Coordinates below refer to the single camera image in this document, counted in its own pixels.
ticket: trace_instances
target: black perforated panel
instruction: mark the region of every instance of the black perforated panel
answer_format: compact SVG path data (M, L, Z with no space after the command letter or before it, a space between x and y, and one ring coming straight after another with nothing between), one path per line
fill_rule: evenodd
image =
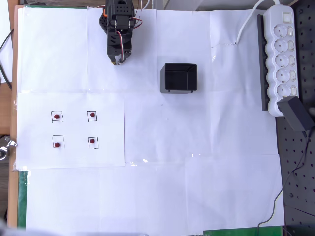
M300 0L295 12L300 99L306 109L315 107L315 1ZM305 154L307 138L276 118L283 184ZM283 190L285 222L293 236L315 235L315 132L310 138L303 168L290 176Z

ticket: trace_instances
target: metal clamp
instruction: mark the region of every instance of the metal clamp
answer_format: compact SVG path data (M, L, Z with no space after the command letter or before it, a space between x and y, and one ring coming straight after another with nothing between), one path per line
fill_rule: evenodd
M9 137L5 137L4 140L6 140L8 144L6 146L0 147L0 161L6 158L8 154L8 148L10 147L10 145L15 147L17 146L17 143L10 139Z

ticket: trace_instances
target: power outlet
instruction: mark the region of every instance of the power outlet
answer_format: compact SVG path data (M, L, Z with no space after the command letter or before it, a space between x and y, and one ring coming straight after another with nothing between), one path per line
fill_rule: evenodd
M268 56L267 94L268 111L283 116L277 102L289 96L298 96L294 13L291 7L275 5L264 13L265 47Z

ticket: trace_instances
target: black box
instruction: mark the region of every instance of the black box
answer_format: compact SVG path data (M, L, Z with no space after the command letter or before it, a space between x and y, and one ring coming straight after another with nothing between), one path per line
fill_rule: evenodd
M277 105L293 130L306 131L315 125L297 96L285 97Z
M161 93L190 93L197 91L197 65L166 63L160 75Z

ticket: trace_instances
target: drawn square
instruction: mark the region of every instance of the drawn square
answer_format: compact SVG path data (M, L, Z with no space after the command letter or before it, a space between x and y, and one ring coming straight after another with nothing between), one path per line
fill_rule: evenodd
M88 113L88 122L90 120L97 121L97 113L96 111L87 111Z
M53 147L64 148L64 135L53 135Z
M89 148L98 149L98 138L88 137Z
M51 120L63 122L63 112L51 112Z

